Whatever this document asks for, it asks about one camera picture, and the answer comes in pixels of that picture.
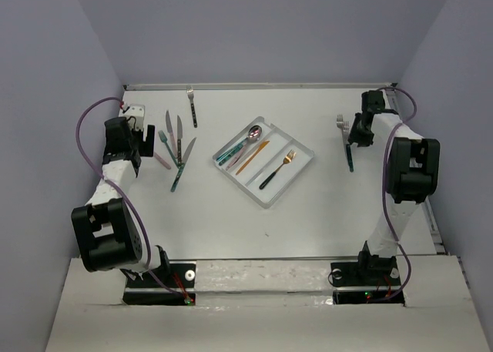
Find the teal handled silver fork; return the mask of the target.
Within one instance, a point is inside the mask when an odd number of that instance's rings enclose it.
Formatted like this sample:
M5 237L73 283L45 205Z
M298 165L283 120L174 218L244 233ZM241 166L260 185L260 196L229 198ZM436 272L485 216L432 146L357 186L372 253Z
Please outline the teal handled silver fork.
M349 143L349 135L350 135L349 122L343 121L342 136L343 136L343 141L344 141L344 148L345 148L346 157L347 157L347 164L348 164L350 172L352 173L354 171L354 162L353 162L351 147L350 147L350 143Z

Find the teal handled knife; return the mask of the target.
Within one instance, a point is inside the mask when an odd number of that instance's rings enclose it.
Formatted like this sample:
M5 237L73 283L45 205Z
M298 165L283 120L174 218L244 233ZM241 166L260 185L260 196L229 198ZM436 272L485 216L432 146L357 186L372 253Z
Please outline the teal handled knife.
M191 142L189 143L189 145L186 148L186 151L184 153L184 157L182 159L182 163L180 164L180 167L178 169L178 173L176 174L176 177L175 177L175 179L173 181L173 184L171 186L171 189L170 189L170 192L171 193L174 193L176 191L176 188L177 188L177 186L179 184L179 180L180 180L180 178L181 178L181 176L183 174L183 171L185 169L186 163L188 162L189 156L190 156L190 154L191 154L191 152L193 150L193 147L194 147L195 143L196 143L196 137L194 137L191 140Z

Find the black handled silver fork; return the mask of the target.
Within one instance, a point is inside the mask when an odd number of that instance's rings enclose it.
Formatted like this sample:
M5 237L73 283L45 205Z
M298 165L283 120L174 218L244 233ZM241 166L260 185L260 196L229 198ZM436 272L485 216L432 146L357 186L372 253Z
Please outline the black handled silver fork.
M195 102L194 102L194 89L191 85L188 85L186 87L186 94L189 99L190 103L190 108L191 108L191 114L192 114L192 119L193 119L193 127L197 128L198 123L197 123L197 118L196 118L196 108L195 108Z

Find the blue metal spoon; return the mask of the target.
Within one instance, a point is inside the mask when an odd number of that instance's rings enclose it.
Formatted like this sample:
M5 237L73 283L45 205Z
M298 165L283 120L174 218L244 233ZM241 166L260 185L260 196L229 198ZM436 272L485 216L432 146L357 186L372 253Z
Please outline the blue metal spoon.
M236 147L232 147L230 149L228 149L226 152L224 152L223 154L221 154L220 156L218 156L216 158L216 162L220 162L222 159L224 159L226 156L228 156Z

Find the gold fork black handle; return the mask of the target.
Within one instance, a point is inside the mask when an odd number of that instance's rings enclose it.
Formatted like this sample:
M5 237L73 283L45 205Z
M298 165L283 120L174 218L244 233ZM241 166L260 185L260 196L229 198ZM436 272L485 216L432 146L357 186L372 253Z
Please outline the gold fork black handle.
M270 181L275 177L275 175L282 169L283 166L289 164L292 162L293 158L296 156L297 152L294 151L293 149L288 152L288 154L285 155L283 158L283 162L281 163L280 166L278 166L260 185L259 189L263 190L269 183Z

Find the pink handled silver spoon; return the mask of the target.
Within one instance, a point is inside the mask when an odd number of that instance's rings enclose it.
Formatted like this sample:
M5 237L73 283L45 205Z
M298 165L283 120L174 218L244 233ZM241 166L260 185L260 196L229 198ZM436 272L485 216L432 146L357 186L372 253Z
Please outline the pink handled silver spoon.
M237 161L240 159L240 157L246 152L247 150L247 147L249 146L249 144L252 144L254 142L249 142L246 146L244 146L238 153L236 153L234 156L232 156L227 162L227 166L225 168L225 170L229 170L231 169L236 163Z

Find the orange plastic knife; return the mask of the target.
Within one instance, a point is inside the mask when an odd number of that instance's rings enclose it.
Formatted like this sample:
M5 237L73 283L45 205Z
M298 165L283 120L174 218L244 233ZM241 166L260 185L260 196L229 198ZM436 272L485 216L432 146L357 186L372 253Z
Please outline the orange plastic knife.
M269 140L262 142L255 152L243 163L243 165L236 171L235 175L238 176L249 164L250 162L270 143Z

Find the all silver fork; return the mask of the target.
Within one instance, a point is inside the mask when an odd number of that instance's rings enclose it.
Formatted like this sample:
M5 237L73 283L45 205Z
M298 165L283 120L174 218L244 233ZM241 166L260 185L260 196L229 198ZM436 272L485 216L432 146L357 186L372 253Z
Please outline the all silver fork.
M344 116L342 114L338 114L337 115L336 125L337 125L337 128L341 132L341 137L342 137L343 143L346 143L346 141L345 141L345 131L344 131Z

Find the teal handled silver spoon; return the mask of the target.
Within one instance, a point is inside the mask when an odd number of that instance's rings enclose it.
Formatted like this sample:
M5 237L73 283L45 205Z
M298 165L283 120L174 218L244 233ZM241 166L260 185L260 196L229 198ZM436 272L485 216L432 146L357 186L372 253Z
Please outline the teal handled silver spoon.
M219 166L222 166L226 163L232 156L238 153L244 146L246 146L249 142L256 142L262 134L262 127L259 125L252 126L246 137L244 137L238 144L235 145L235 149L224 159L222 159L219 163Z

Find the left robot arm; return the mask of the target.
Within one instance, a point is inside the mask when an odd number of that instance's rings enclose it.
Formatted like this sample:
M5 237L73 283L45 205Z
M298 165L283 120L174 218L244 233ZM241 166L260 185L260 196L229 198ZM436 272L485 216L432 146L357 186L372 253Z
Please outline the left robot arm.
M96 168L100 181L89 201L71 214L82 262L89 272L143 273L150 284L161 287L171 275L168 256L139 232L135 207L127 201L142 158L153 156L155 126L145 129L142 116L115 117L104 126L106 145Z

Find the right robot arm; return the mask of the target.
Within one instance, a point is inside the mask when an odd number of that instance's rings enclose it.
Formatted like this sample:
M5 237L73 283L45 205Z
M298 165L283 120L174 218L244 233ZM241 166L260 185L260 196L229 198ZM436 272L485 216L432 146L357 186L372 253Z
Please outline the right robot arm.
M412 214L437 189L441 146L414 132L397 111L386 107L383 89L366 91L361 100L348 142L369 147L376 136L385 141L382 214L354 266L356 278L372 284L397 267L397 248Z

